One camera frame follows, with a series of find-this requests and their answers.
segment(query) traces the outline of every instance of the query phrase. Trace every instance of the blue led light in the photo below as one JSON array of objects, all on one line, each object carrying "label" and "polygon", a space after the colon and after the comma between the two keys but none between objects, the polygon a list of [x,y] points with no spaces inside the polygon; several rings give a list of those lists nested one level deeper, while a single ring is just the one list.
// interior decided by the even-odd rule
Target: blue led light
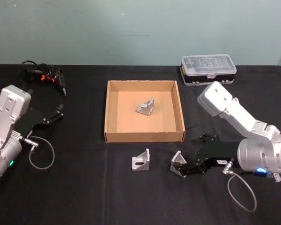
[{"label": "blue led light", "polygon": [[257,172],[259,172],[259,173],[267,173],[267,171],[264,168],[258,168]]}]

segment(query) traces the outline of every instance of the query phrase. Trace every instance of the black table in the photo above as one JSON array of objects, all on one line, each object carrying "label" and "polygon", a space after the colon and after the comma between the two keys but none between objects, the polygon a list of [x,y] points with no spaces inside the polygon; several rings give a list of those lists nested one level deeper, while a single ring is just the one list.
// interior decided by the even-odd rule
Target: black table
[{"label": "black table", "polygon": [[[31,106],[46,114],[63,103],[65,117],[49,130],[37,132],[55,148],[53,167],[40,172],[28,162],[24,148],[0,179],[0,225],[230,225],[281,224],[281,183],[244,176],[255,191],[258,208],[247,213],[227,194],[221,168],[186,179],[169,170],[177,150],[194,160],[202,132],[223,141],[240,141],[227,121],[212,118],[197,103],[205,87],[186,87],[175,66],[61,66],[68,86],[64,99],[54,88],[33,85]],[[15,81],[16,65],[0,65],[0,90]],[[178,80],[186,127],[184,142],[104,142],[107,81]],[[281,67],[238,66],[226,86],[256,119],[281,131]],[[150,148],[150,171],[132,172],[131,157]],[[39,154],[46,153],[42,148]],[[234,180],[236,197],[247,207],[252,199]]]}]

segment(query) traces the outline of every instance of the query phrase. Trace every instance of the light blue wall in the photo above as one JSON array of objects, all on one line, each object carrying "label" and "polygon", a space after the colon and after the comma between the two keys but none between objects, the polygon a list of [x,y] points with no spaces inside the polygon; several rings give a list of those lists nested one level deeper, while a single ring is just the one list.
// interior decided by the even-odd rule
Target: light blue wall
[{"label": "light blue wall", "polygon": [[0,63],[281,64],[281,0],[0,0]]}]

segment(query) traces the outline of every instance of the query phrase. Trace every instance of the plastic storage box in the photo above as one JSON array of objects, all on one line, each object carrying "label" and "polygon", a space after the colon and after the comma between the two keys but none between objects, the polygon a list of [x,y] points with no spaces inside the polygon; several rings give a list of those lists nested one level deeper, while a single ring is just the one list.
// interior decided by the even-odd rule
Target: plastic storage box
[{"label": "plastic storage box", "polygon": [[236,67],[227,54],[183,56],[180,72],[187,86],[209,85],[213,81],[230,84]]}]

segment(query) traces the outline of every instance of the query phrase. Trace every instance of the open cardboard tray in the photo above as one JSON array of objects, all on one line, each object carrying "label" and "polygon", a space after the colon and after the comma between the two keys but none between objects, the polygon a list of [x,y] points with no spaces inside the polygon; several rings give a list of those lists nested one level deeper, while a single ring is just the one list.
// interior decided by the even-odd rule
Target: open cardboard tray
[{"label": "open cardboard tray", "polygon": [[[154,100],[146,116],[140,103]],[[106,142],[181,142],[185,136],[176,81],[108,81],[104,136]]]}]

